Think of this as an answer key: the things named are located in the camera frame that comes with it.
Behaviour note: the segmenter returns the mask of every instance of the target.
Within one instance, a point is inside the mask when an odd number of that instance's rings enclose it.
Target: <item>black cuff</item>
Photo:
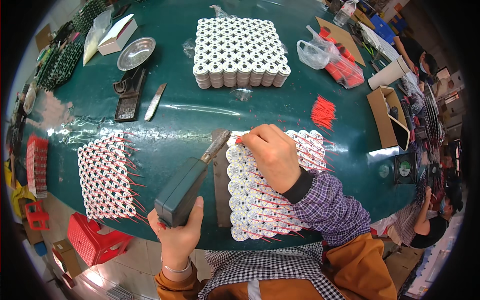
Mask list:
[[[304,168],[300,168],[300,177],[297,182],[285,193],[281,194],[287,198],[292,204],[300,202],[312,187],[314,176],[307,172]]]

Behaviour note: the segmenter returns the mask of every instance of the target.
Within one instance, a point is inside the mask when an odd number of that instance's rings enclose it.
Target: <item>black shirt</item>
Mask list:
[[[405,52],[407,53],[408,57],[419,69],[420,81],[425,82],[427,80],[428,74],[420,69],[420,56],[423,54],[423,52],[425,52],[425,50],[413,38],[403,36],[399,36],[399,38],[403,44],[403,48],[405,48]]]
[[[410,243],[410,246],[413,248],[425,249],[438,242],[442,236],[444,236],[444,233],[448,227],[447,220],[441,216],[436,216],[435,218],[431,218],[429,222],[430,232],[428,235],[421,235],[417,233]]]

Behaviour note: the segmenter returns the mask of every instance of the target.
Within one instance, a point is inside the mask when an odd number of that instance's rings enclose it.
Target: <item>smartphone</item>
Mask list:
[[[121,17],[125,11],[130,7],[131,4],[124,5],[120,7],[120,9],[113,15],[113,20],[115,20],[118,17]]]

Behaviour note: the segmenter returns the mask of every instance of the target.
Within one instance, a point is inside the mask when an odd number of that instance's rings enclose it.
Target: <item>face mask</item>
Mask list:
[[[440,202],[440,210],[438,211],[441,215],[444,214],[444,208],[445,208],[445,198],[442,199],[442,202]]]
[[[424,67],[423,67],[423,64],[421,63],[422,61],[420,60],[420,70],[424,73],[426,73],[427,71],[425,71]]]

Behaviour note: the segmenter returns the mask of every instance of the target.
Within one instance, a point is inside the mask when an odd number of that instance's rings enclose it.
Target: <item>red plastic stool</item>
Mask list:
[[[38,200],[25,204],[28,225],[30,225],[30,228],[33,230],[50,230],[50,228],[47,227],[47,221],[50,219],[50,216],[42,209],[42,202],[42,200]],[[35,226],[34,222],[38,222],[40,226]]]
[[[113,231],[109,234],[99,234],[100,225],[93,220],[88,222],[87,217],[74,213],[70,216],[68,223],[68,239],[72,246],[77,250],[80,257],[89,266],[103,264],[110,259],[126,252],[125,247],[132,236],[119,231]],[[118,249],[112,250],[110,247],[121,243]]]

